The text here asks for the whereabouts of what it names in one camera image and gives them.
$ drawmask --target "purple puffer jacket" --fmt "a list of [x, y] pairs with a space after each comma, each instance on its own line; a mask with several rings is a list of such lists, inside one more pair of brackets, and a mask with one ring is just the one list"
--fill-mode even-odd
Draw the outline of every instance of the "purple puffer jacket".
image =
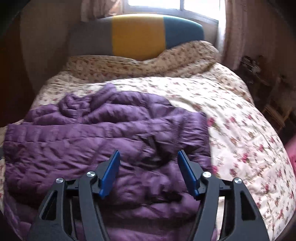
[[[25, 239], [56, 178], [79, 178], [118, 149], [119, 174], [100, 203], [111, 240], [186, 240], [198, 202], [187, 192], [177, 152], [184, 149], [211, 171], [208, 135], [204, 113], [173, 107], [158, 95], [117, 92], [113, 85], [85, 97], [68, 94], [8, 126], [5, 215]], [[83, 240], [81, 224], [77, 229]]]

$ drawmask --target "white floral fabric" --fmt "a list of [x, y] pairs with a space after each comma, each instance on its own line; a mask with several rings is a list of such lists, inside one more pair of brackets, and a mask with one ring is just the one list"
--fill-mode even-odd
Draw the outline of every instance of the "white floral fabric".
[[[226, 180], [243, 179], [274, 240], [295, 211], [294, 172], [282, 142], [255, 108], [245, 83], [218, 60], [218, 51], [204, 41], [182, 44], [147, 61], [71, 57], [40, 90], [32, 108], [57, 103], [69, 92], [84, 96], [113, 83], [119, 91], [153, 93], [174, 106], [205, 112], [215, 174]], [[220, 199], [218, 232], [222, 217]]]

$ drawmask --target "window pane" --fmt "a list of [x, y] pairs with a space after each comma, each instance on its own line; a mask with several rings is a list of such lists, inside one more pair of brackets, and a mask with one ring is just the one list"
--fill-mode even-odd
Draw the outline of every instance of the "window pane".
[[130, 6], [180, 9], [180, 0], [128, 0]]
[[184, 0], [184, 9], [218, 19], [220, 0]]

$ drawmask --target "window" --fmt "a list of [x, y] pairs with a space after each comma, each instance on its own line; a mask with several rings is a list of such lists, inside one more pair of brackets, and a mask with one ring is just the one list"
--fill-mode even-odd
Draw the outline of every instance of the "window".
[[123, 12], [154, 12], [218, 23], [220, 0], [123, 0]]

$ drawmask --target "blue gripper pad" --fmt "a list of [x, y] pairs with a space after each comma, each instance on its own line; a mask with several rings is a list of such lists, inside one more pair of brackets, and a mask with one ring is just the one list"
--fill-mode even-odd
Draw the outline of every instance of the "blue gripper pad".
[[120, 166], [120, 154], [119, 151], [116, 151], [109, 160], [109, 165], [105, 171], [105, 174], [100, 182], [100, 192], [99, 196], [104, 199], [107, 196], [113, 186], [113, 182], [115, 180], [116, 174], [118, 173]]
[[184, 181], [185, 181], [185, 184], [186, 184], [189, 194], [191, 196], [193, 196], [194, 198], [196, 198], [199, 195], [198, 190], [197, 190], [197, 180], [196, 180], [196, 177], [195, 177], [193, 171], [191, 170], [191, 168], [188, 164], [189, 159], [183, 150], [178, 152], [178, 161], [177, 162], [178, 162], [179, 169], [182, 173], [182, 176], [184, 178]]

